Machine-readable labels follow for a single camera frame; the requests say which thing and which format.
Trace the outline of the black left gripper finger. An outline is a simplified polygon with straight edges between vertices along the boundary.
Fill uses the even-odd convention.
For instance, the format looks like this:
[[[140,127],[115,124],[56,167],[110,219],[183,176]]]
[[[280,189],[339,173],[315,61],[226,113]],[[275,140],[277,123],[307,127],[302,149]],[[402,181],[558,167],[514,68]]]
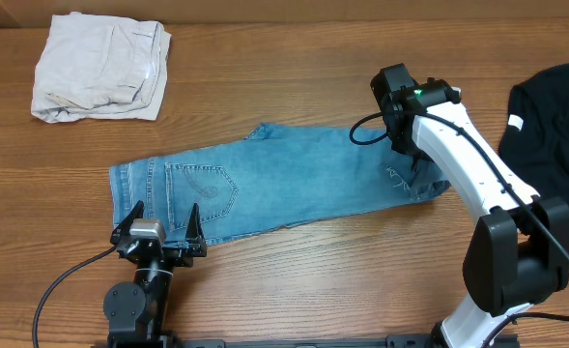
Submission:
[[[207,245],[204,238],[200,210],[197,203],[192,206],[185,234],[186,252],[190,256],[206,256]]]
[[[138,200],[128,215],[112,230],[110,243],[118,244],[126,236],[131,225],[137,218],[142,218],[144,213],[144,202]]]

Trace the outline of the light blue denim jeans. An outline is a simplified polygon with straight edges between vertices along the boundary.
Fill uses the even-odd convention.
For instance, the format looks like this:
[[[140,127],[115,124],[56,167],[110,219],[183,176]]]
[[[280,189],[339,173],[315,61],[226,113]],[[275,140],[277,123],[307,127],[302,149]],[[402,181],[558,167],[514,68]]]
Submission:
[[[109,171],[113,220],[138,200],[174,246],[185,238],[194,203],[208,245],[279,228],[424,202],[450,184],[438,166],[391,149],[377,130],[261,124],[246,138],[174,155],[150,157]]]

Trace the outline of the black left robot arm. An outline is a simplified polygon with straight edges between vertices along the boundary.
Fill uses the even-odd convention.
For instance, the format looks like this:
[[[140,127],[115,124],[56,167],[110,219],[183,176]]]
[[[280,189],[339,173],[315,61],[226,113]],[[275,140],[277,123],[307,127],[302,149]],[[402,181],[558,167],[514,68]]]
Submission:
[[[199,206],[192,207],[185,240],[167,246],[163,223],[143,217],[139,201],[113,230],[110,242],[119,257],[136,266],[132,281],[114,285],[105,295],[103,312],[108,320],[107,345],[111,348],[180,347],[177,334],[164,329],[174,270],[193,266],[205,257],[207,246]]]

